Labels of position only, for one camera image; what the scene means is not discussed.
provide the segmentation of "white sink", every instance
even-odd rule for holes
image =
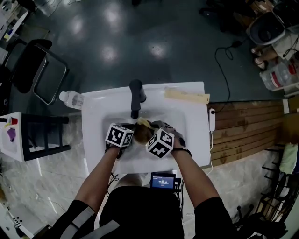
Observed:
[[[186,141],[187,148],[200,166],[209,164],[209,130],[206,105],[164,97],[165,87],[180,87],[204,93],[203,82],[144,85],[147,99],[141,103],[139,116],[149,121],[161,120],[176,128]],[[89,172],[105,152],[105,137],[111,123],[136,123],[131,115],[129,87],[84,93],[82,109],[83,141]],[[143,173],[177,169],[171,154],[157,159],[145,146],[132,142],[115,164],[117,173]]]

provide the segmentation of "person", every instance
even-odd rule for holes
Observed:
[[[298,38],[299,34],[286,31],[285,35],[271,46],[259,45],[252,48],[251,52],[258,56],[254,59],[255,64],[262,70],[265,70],[265,62],[273,60],[278,56],[282,59],[290,60],[292,55],[299,50]]]
[[[182,148],[178,138],[174,140],[174,147]],[[124,186],[122,179],[102,210],[100,228],[93,230],[119,150],[110,147],[106,151],[67,212],[48,230],[45,238],[184,238],[179,200],[175,194],[137,186],[136,182],[129,183],[134,186]],[[172,156],[195,208],[194,238],[237,238],[231,218],[207,175],[188,152],[172,151]]]

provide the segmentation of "black faucet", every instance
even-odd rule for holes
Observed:
[[[146,100],[146,95],[144,93],[142,82],[140,80],[132,80],[129,87],[132,93],[131,118],[137,119],[139,111],[141,109],[140,103],[143,103]]]

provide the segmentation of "forearm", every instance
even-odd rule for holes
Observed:
[[[105,197],[110,174],[118,155],[119,148],[110,148],[98,165],[85,179],[75,199],[89,205],[96,213]]]
[[[194,208],[211,197],[219,197],[211,180],[186,151],[174,151],[172,156],[175,158],[182,173]]]

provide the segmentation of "small screen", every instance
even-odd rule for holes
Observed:
[[[173,177],[153,176],[152,187],[173,189]]]

